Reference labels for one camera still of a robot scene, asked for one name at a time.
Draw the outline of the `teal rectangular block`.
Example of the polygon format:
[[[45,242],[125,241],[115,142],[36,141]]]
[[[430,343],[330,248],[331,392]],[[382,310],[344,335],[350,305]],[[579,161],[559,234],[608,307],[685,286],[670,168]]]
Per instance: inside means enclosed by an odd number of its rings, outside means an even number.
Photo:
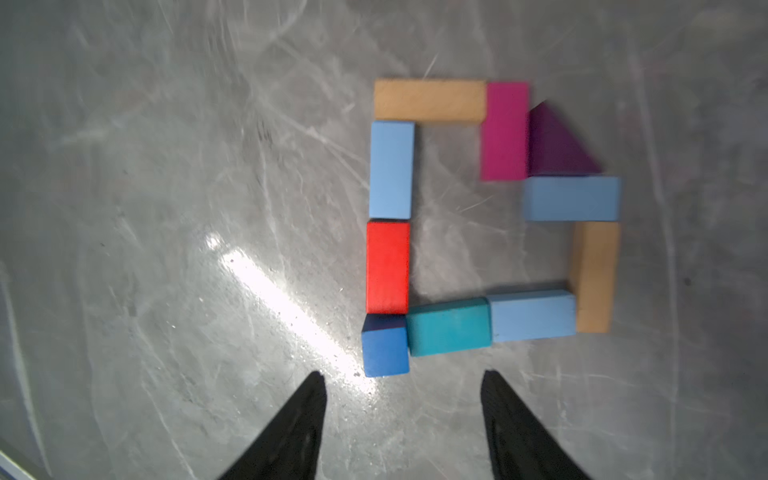
[[[414,307],[406,315],[410,354],[422,357],[490,347],[490,306],[474,298]]]

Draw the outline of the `light blue block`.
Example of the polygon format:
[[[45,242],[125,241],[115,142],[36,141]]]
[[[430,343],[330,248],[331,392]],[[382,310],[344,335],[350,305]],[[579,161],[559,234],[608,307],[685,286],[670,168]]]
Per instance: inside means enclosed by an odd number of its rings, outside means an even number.
[[[527,221],[615,222],[622,182],[618,177],[530,177],[523,187]]]
[[[566,290],[489,295],[492,341],[557,338],[576,333],[576,298]]]
[[[371,129],[369,217],[410,220],[415,124],[375,121]]]

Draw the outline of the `blue square block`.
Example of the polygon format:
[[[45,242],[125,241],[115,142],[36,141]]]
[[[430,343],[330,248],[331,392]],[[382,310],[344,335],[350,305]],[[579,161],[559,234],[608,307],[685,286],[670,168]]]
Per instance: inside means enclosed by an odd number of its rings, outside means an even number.
[[[405,315],[367,314],[361,341],[364,372],[368,378],[410,371]]]

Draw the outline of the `red rectangular block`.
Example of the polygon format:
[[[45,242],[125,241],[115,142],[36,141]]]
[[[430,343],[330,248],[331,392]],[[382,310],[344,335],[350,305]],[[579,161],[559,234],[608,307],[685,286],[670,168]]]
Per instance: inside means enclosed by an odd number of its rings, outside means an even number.
[[[366,312],[406,314],[410,224],[370,221],[366,232]]]

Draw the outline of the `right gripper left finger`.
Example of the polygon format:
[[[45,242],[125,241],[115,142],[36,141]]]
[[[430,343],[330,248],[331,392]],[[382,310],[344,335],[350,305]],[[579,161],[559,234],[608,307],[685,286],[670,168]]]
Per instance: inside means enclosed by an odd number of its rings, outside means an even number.
[[[324,376],[311,372],[223,479],[316,477],[327,406]]]

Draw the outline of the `magenta rectangular block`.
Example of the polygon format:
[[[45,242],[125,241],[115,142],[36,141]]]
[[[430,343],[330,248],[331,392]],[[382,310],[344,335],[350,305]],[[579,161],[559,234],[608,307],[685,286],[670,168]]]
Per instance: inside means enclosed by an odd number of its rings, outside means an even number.
[[[530,87],[525,82],[490,82],[481,125],[483,181],[519,181],[528,176]]]

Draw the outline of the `wooden block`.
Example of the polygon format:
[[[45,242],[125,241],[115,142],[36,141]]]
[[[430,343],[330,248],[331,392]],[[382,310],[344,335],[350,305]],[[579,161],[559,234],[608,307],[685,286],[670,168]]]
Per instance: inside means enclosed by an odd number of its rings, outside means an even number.
[[[568,286],[576,297],[576,329],[610,331],[621,226],[618,222],[576,222]]]
[[[479,124],[486,117],[486,87],[482,80],[377,79],[374,118]]]

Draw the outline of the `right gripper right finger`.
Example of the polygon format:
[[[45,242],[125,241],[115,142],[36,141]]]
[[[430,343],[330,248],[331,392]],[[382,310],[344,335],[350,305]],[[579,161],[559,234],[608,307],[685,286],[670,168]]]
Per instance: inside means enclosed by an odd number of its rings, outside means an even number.
[[[484,372],[480,399],[496,479],[588,477],[498,371]]]

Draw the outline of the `purple triangle block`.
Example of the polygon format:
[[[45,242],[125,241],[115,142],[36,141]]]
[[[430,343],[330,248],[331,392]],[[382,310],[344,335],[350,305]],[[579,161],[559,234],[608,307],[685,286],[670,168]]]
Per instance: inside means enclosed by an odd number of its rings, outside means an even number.
[[[529,113],[528,176],[599,175],[602,168],[549,102]]]

